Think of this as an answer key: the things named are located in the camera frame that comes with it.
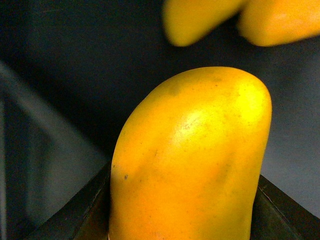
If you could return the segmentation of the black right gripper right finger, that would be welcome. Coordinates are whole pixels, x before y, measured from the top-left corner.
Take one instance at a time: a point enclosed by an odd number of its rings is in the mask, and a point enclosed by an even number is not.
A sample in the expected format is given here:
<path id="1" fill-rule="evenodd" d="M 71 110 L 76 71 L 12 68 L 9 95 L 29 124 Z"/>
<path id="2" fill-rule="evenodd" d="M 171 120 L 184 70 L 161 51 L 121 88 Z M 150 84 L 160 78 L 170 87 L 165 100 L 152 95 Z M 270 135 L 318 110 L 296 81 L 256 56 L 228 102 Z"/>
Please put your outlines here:
<path id="1" fill-rule="evenodd" d="M 318 240 L 320 219 L 264 176 L 259 177 L 252 221 L 252 240 Z"/>

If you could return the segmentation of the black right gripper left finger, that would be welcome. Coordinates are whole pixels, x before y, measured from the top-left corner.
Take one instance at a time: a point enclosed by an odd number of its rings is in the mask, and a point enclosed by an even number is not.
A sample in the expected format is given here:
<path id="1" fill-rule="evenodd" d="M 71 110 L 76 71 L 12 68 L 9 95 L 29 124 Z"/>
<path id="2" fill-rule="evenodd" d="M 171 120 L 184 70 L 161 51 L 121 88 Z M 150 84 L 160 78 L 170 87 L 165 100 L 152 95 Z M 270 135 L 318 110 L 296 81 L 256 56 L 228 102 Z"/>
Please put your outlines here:
<path id="1" fill-rule="evenodd" d="M 26 240 L 106 240 L 109 184 L 107 163 L 67 204 Z"/>

